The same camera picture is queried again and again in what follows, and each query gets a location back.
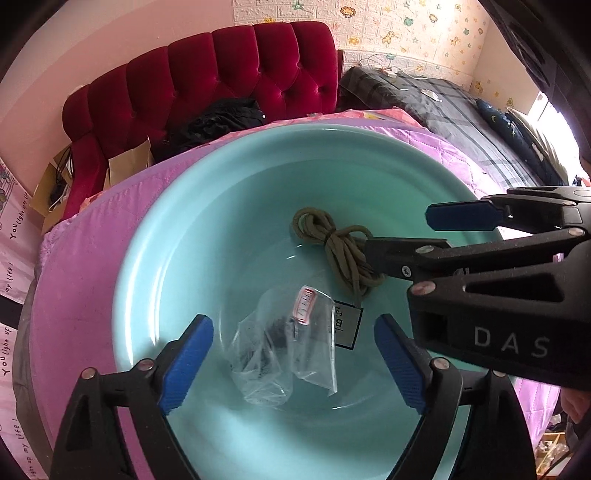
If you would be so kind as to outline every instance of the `bundled rope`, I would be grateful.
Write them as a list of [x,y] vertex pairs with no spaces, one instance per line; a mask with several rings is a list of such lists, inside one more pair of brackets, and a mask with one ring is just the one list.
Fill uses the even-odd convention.
[[373,238],[364,226],[351,225],[337,230],[327,212],[311,207],[298,210],[291,224],[303,241],[324,246],[330,268],[342,287],[353,295],[357,308],[361,307],[361,300],[371,288],[384,282],[385,276],[373,272],[365,260],[365,240],[351,235],[360,232],[366,238]]

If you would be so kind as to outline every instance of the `pillow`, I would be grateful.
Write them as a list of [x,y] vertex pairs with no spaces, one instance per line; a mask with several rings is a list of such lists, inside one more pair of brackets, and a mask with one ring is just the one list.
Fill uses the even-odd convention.
[[544,185],[564,186],[567,184],[553,166],[548,161],[544,161],[545,157],[538,155],[532,146],[533,140],[523,134],[511,117],[481,98],[476,99],[476,107],[482,118],[532,169]]
[[535,148],[550,162],[558,176],[564,181],[565,185],[569,184],[569,174],[566,168],[558,159],[556,149],[548,140],[548,138],[538,130],[535,122],[530,120],[525,114],[518,112],[512,108],[508,109],[507,117],[515,122],[517,128],[521,131],[527,141],[531,141]]

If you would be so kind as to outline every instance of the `navy blue pillow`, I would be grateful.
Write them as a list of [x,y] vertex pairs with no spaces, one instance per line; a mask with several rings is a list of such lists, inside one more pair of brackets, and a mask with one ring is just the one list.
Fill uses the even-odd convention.
[[486,123],[505,140],[520,159],[527,163],[545,185],[560,186],[564,184],[552,168],[550,162],[540,161],[540,158],[531,146],[532,139],[524,137],[522,131],[517,128],[517,125],[508,114],[501,112],[498,108],[493,107],[481,98],[476,99],[476,107],[482,118],[486,120]]

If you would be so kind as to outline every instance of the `red velvet headboard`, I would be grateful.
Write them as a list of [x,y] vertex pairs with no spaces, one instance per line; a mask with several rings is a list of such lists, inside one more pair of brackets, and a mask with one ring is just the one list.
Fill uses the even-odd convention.
[[332,113],[337,54],[324,23],[229,27],[178,40],[117,67],[74,92],[63,126],[74,183],[64,218],[102,189],[108,159],[168,130],[220,98],[257,99],[268,121]]

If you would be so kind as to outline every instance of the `teal plastic basin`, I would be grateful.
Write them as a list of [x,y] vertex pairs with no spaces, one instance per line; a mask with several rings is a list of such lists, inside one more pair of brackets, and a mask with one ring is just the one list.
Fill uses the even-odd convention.
[[[364,301],[354,350],[337,348],[333,396],[296,381],[278,409],[246,403],[222,345],[265,291],[311,273],[325,271],[328,293],[352,303],[330,277],[323,249],[301,246],[291,232],[300,208],[324,209],[337,227],[357,223],[375,236],[441,237],[425,222],[427,206],[471,199],[427,155],[362,129],[291,125],[231,142],[172,183],[135,233],[113,304],[117,366],[156,356],[206,314],[216,328],[213,347],[168,418],[203,480],[383,480],[418,415],[375,346],[374,320],[391,313],[411,336],[409,282],[389,278]],[[497,232],[444,235],[456,246],[500,239]],[[438,479],[450,473],[467,414],[467,407],[458,413]]]

